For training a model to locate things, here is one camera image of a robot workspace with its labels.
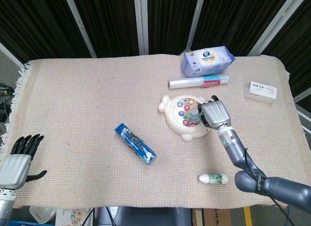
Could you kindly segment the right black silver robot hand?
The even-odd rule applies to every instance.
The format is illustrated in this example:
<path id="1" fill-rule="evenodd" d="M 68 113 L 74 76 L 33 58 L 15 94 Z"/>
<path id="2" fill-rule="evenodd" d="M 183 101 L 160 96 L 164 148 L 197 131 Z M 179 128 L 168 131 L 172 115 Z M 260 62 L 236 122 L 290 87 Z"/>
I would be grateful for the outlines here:
<path id="1" fill-rule="evenodd" d="M 223 102 L 216 95 L 212 95 L 211 98 L 212 101 L 198 104 L 203 125 L 214 130 L 218 130 L 223 125 L 230 126 L 231 117 Z"/>

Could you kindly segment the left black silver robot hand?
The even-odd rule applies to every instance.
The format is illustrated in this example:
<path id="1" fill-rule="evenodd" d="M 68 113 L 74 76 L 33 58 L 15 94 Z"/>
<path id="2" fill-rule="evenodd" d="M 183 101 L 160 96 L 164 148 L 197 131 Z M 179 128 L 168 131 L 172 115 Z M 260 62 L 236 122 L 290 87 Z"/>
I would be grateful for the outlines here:
<path id="1" fill-rule="evenodd" d="M 28 135 L 20 137 L 14 143 L 0 168 L 0 189 L 18 190 L 25 183 L 39 180 L 46 175 L 46 170 L 29 175 L 31 163 L 43 139 L 44 136 L 40 134 Z"/>

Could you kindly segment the grey-teal toy mallet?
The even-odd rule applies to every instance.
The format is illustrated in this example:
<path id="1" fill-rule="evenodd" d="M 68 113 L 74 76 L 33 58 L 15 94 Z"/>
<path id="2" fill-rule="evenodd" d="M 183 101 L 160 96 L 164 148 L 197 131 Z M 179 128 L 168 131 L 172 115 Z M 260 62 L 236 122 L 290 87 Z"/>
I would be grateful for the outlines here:
<path id="1" fill-rule="evenodd" d="M 189 112 L 189 121 L 190 123 L 199 124 L 201 122 L 202 112 L 197 108 L 194 107 Z"/>

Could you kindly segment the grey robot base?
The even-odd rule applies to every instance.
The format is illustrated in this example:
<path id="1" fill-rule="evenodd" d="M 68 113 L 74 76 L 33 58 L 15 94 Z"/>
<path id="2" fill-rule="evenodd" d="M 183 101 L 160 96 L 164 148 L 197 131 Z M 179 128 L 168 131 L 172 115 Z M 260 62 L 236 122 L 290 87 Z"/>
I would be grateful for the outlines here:
<path id="1" fill-rule="evenodd" d="M 101 207 L 95 226 L 192 226 L 192 213 L 178 207 Z"/>

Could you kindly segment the cream bear-shaped button toy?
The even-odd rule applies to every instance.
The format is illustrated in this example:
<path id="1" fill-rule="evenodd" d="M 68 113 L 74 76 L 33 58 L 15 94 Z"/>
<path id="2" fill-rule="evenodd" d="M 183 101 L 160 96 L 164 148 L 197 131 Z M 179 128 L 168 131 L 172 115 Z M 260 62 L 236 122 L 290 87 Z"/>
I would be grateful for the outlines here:
<path id="1" fill-rule="evenodd" d="M 202 121 L 199 124 L 190 123 L 189 112 L 198 104 L 206 103 L 203 97 L 193 95 L 180 95 L 170 98 L 168 95 L 162 97 L 158 110 L 165 114 L 165 119 L 168 126 L 184 141 L 191 141 L 193 138 L 200 138 L 210 131 L 203 125 Z"/>

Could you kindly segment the plastic food wrap roll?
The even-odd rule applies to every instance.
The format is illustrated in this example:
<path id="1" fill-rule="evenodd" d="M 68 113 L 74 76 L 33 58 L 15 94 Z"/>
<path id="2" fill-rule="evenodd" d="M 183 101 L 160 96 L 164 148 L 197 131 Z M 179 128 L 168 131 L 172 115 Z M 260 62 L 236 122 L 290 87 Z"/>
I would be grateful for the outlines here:
<path id="1" fill-rule="evenodd" d="M 170 89 L 202 87 L 208 88 L 217 85 L 224 85 L 229 82 L 229 76 L 226 74 L 210 75 L 192 78 L 180 78 L 169 81 Z"/>

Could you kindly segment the small white cardboard box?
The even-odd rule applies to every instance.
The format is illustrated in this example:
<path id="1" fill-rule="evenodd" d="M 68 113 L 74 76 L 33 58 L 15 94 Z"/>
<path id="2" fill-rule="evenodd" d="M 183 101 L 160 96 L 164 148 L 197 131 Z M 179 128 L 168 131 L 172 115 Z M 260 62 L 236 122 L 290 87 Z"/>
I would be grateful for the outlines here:
<path id="1" fill-rule="evenodd" d="M 244 91 L 244 97 L 266 104 L 272 103 L 277 97 L 277 88 L 251 81 Z"/>

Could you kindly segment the white plastic object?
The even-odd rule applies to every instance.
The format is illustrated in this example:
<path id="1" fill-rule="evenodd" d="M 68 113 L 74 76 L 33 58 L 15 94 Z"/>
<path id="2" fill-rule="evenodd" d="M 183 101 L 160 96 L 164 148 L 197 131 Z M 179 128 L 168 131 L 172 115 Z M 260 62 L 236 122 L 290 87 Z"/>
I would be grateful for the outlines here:
<path id="1" fill-rule="evenodd" d="M 29 212 L 39 224 L 45 224 L 56 215 L 57 208 L 30 206 Z"/>

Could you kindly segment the lavender tissue pack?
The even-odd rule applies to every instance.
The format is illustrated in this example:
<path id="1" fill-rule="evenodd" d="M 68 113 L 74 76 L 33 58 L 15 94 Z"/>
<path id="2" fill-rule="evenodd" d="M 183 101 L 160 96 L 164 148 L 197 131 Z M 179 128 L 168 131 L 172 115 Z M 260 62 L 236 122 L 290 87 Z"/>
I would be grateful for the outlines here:
<path id="1" fill-rule="evenodd" d="M 204 48 L 186 52 L 181 70 L 188 78 L 215 75 L 224 72 L 234 61 L 234 55 L 225 46 Z"/>

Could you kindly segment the white bottle green label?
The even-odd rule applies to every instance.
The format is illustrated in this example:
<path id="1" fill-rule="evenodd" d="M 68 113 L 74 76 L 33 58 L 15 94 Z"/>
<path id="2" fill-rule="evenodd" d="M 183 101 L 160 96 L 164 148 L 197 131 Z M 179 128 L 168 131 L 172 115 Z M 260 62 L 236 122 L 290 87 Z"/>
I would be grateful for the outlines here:
<path id="1" fill-rule="evenodd" d="M 203 184 L 222 185 L 228 183 L 228 177 L 225 174 L 202 174 L 198 176 L 198 181 Z"/>

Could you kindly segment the colourful toy packaging box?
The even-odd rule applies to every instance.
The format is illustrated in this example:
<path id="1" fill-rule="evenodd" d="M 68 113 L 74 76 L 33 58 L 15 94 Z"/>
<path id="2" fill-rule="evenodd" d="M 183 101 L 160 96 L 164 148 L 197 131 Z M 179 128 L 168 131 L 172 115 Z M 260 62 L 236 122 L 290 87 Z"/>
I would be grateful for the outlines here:
<path id="1" fill-rule="evenodd" d="M 94 209 L 57 209 L 55 226 L 93 226 Z"/>

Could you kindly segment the blue biscuit box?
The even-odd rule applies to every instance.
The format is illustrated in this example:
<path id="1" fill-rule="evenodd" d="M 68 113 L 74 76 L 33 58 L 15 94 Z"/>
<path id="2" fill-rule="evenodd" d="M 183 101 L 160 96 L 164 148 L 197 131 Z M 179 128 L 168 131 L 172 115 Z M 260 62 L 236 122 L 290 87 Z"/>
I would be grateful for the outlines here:
<path id="1" fill-rule="evenodd" d="M 156 153 L 126 124 L 121 123 L 115 128 L 115 132 L 144 163 L 151 164 L 156 159 Z"/>

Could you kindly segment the beige woven tablecloth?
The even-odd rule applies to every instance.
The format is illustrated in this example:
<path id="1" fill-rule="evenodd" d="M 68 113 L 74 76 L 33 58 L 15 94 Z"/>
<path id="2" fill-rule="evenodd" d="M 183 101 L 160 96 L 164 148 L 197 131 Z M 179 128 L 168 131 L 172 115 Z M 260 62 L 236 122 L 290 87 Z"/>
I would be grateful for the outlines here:
<path id="1" fill-rule="evenodd" d="M 269 205 L 269 198 L 237 189 L 238 168 L 215 131 L 186 142 L 168 126 L 158 110 L 164 95 L 216 95 L 267 176 L 311 186 L 311 151 L 279 59 L 237 57 L 226 70 L 228 84 L 171 90 L 168 81 L 183 76 L 181 62 L 166 54 L 30 61 L 17 83 L 1 154 L 8 155 L 18 138 L 41 134 L 30 174 L 47 173 L 17 190 L 15 207 Z M 251 81 L 276 87 L 276 99 L 245 98 Z M 121 123 L 156 153 L 151 164 L 117 135 Z M 228 183 L 203 184 L 202 174 L 225 174 Z"/>

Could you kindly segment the brown cardboard box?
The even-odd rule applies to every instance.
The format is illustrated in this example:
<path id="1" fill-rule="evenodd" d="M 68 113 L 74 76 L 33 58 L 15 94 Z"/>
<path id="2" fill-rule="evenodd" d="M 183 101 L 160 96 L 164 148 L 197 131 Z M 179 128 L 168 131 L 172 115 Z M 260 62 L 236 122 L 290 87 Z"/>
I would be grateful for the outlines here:
<path id="1" fill-rule="evenodd" d="M 193 226 L 232 226 L 229 209 L 192 209 Z"/>

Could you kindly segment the white metal frame post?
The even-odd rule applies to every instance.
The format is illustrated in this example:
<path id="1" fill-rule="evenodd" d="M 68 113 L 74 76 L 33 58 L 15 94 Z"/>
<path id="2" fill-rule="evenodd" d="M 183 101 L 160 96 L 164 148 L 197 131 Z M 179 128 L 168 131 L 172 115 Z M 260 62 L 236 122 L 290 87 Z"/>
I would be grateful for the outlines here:
<path id="1" fill-rule="evenodd" d="M 298 94 L 297 96 L 294 97 L 294 103 L 298 103 L 299 101 L 305 99 L 306 97 L 308 97 L 309 95 L 311 95 L 311 87 L 306 89 L 305 91 L 303 91 L 302 93 Z"/>
<path id="2" fill-rule="evenodd" d="M 0 42 L 0 51 L 4 53 L 12 62 L 14 62 L 20 68 L 23 68 L 24 65 L 21 63 L 1 42 Z"/>
<path id="3" fill-rule="evenodd" d="M 149 54 L 148 0 L 134 0 L 138 49 L 140 55 Z"/>
<path id="4" fill-rule="evenodd" d="M 89 51 L 90 56 L 92 58 L 97 58 L 97 55 L 96 55 L 95 50 L 94 50 L 94 48 L 92 46 L 92 43 L 90 41 L 90 38 L 88 36 L 88 33 L 86 31 L 86 28 L 84 26 L 83 20 L 82 20 L 82 18 L 80 16 L 80 13 L 78 11 L 78 8 L 76 6 L 75 1 L 74 0 L 66 0 L 66 2 L 68 4 L 68 6 L 69 6 L 69 9 L 70 9 L 73 17 L 74 17 L 74 20 L 75 20 L 75 22 L 76 22 L 76 24 L 78 26 L 78 29 L 80 31 L 80 34 L 81 34 L 81 36 L 83 38 L 83 41 L 84 41 L 87 49 Z"/>
<path id="5" fill-rule="evenodd" d="M 267 48 L 304 0 L 286 0 L 247 56 L 258 56 Z"/>
<path id="6" fill-rule="evenodd" d="M 185 52 L 189 52 L 191 49 L 193 39 L 195 36 L 195 32 L 196 32 L 196 28 L 198 25 L 198 21 L 200 18 L 201 10 L 203 7 L 203 3 L 204 3 L 204 0 L 197 0 L 195 11 L 194 11 L 193 18 L 192 18 L 191 27 L 190 27 L 190 32 L 189 32 L 189 36 L 188 36 L 188 40 L 187 40 L 187 44 L 186 44 L 186 48 L 185 48 Z"/>

